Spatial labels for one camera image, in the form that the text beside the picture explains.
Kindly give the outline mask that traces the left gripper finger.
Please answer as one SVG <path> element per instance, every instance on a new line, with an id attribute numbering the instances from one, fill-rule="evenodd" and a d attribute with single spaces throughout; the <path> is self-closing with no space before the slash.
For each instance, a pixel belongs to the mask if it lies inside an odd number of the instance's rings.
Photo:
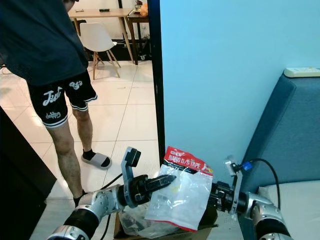
<path id="1" fill-rule="evenodd" d="M 171 183 L 173 183 L 175 179 L 176 179 L 176 176 L 173 174 L 162 174 L 158 177 L 148 179 L 147 192 L 153 193 L 160 189 L 163 189 L 171 185 Z"/>

